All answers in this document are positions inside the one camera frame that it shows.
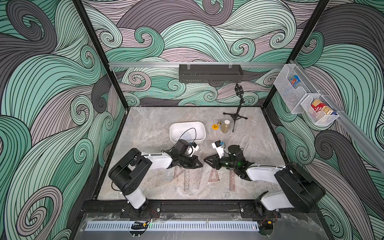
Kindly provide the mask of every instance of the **white plastic bin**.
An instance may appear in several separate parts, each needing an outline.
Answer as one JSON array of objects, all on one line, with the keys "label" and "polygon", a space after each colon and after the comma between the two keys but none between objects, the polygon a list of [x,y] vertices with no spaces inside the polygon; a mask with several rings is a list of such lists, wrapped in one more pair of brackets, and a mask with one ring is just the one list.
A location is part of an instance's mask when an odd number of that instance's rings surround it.
[{"label": "white plastic bin", "polygon": [[[179,137],[188,129],[194,127],[196,129],[196,144],[200,144],[204,141],[207,133],[205,132],[205,127],[202,122],[178,122],[174,123],[169,127],[169,139],[176,143]],[[195,139],[195,130],[188,130],[181,139],[184,139],[187,142],[192,142]]]},{"label": "white plastic bin", "polygon": [[[298,75],[301,82],[293,87],[290,80]],[[300,103],[311,92],[303,83],[303,76],[295,64],[286,64],[275,80],[275,87],[292,114],[303,113]]]},{"label": "white plastic bin", "polygon": [[320,98],[320,100],[324,103],[323,99],[321,99],[321,95],[318,93],[311,93],[309,94],[302,102],[301,106],[309,116],[309,118],[312,120],[312,122],[317,126],[328,126],[333,121],[336,120],[336,118],[339,117],[339,115],[326,115],[324,111],[315,112],[313,108],[311,107],[311,103],[314,99]]}]

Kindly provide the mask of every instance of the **tripod base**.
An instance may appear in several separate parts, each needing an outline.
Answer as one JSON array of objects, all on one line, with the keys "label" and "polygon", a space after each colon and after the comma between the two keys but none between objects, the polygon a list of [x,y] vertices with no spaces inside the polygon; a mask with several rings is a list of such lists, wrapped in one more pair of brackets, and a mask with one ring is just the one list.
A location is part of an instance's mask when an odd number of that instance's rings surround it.
[{"label": "tripod base", "polygon": [[223,113],[224,115],[230,115],[233,119],[233,129],[232,129],[232,132],[235,131],[235,124],[236,124],[236,120],[239,120],[240,118],[244,118],[244,119],[248,119],[246,117],[243,117],[243,116],[240,116],[238,113],[240,111],[240,106],[237,108],[237,112],[236,113]]}]

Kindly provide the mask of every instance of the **tripod leg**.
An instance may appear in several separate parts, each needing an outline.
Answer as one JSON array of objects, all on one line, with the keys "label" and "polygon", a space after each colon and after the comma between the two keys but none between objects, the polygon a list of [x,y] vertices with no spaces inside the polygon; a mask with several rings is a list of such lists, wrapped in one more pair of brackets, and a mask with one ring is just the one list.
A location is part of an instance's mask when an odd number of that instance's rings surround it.
[{"label": "tripod leg", "polygon": [[235,131],[235,124],[236,124],[236,120],[233,122],[233,129],[232,129],[232,132]]}]

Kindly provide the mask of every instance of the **snack package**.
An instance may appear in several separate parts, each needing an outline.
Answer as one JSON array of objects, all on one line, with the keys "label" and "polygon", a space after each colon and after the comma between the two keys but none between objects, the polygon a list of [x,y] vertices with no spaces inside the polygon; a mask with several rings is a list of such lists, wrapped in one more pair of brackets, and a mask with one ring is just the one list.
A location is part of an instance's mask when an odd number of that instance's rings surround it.
[{"label": "snack package", "polygon": [[327,106],[325,103],[320,101],[319,99],[313,100],[311,103],[311,107],[313,108],[315,113],[319,113],[320,111],[325,112],[326,115],[337,115],[336,111],[333,111],[332,108]]},{"label": "snack package", "polygon": [[295,75],[292,79],[291,79],[291,85],[292,87],[294,87],[297,83],[301,82],[299,76]]}]

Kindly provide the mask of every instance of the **glass jar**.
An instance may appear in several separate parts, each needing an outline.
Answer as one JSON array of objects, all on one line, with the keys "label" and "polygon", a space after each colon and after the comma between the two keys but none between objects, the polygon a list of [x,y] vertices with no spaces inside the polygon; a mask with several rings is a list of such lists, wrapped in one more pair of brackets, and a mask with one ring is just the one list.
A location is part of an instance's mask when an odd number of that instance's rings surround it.
[{"label": "glass jar", "polygon": [[229,120],[225,120],[224,123],[221,125],[221,131],[223,133],[227,133],[231,127],[231,122]]}]

